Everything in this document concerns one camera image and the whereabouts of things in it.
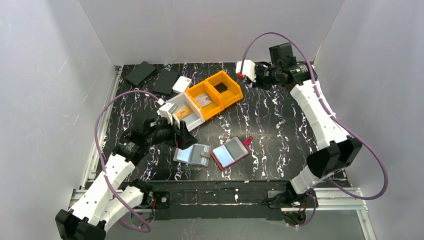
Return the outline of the grey card holder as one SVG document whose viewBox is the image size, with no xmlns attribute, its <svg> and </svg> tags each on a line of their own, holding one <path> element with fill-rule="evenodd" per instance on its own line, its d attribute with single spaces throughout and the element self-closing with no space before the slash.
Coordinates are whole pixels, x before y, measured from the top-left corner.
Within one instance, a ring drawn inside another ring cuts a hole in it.
<svg viewBox="0 0 424 240">
<path fill-rule="evenodd" d="M 198 167 L 208 167 L 211 158 L 210 145 L 193 144 L 187 149 L 176 148 L 173 161 Z"/>
</svg>

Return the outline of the red leather card holder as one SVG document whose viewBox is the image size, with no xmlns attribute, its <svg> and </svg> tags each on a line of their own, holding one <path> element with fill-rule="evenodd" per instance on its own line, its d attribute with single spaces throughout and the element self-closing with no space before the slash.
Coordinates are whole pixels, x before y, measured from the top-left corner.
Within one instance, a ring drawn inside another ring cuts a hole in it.
<svg viewBox="0 0 424 240">
<path fill-rule="evenodd" d="M 249 145 L 252 140 L 252 136 L 249 136 L 245 141 L 242 141 L 236 136 L 220 146 L 213 148 L 209 153 L 218 168 L 223 171 L 250 155 Z"/>
</svg>

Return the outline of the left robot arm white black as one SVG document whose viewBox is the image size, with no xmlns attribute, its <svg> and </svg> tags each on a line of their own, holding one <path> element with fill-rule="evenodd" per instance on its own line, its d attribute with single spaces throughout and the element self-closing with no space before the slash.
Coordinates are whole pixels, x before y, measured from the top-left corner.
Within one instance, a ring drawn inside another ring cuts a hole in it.
<svg viewBox="0 0 424 240">
<path fill-rule="evenodd" d="M 134 180 L 123 192 L 118 187 L 147 155 L 151 146 L 166 144 L 185 150 L 198 140 L 184 121 L 170 124 L 164 117 L 144 121 L 142 129 L 124 131 L 102 171 L 83 196 L 68 210 L 61 209 L 55 222 L 62 240 L 103 240 L 109 229 L 126 213 L 141 205 L 152 187 Z"/>
</svg>

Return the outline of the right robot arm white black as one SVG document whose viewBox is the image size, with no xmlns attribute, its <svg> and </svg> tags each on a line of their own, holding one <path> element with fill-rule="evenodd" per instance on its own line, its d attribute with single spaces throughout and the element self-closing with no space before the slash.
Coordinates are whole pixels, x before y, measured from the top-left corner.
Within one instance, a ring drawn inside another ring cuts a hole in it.
<svg viewBox="0 0 424 240">
<path fill-rule="evenodd" d="M 335 113 L 322 93 L 315 71 L 307 62 L 297 62 L 287 42 L 269 48 L 270 64 L 255 68 L 262 87 L 282 85 L 303 111 L 313 130 L 317 151 L 306 158 L 304 169 L 287 185 L 290 197 L 305 194 L 329 175 L 352 164 L 362 143 L 334 121 Z"/>
</svg>

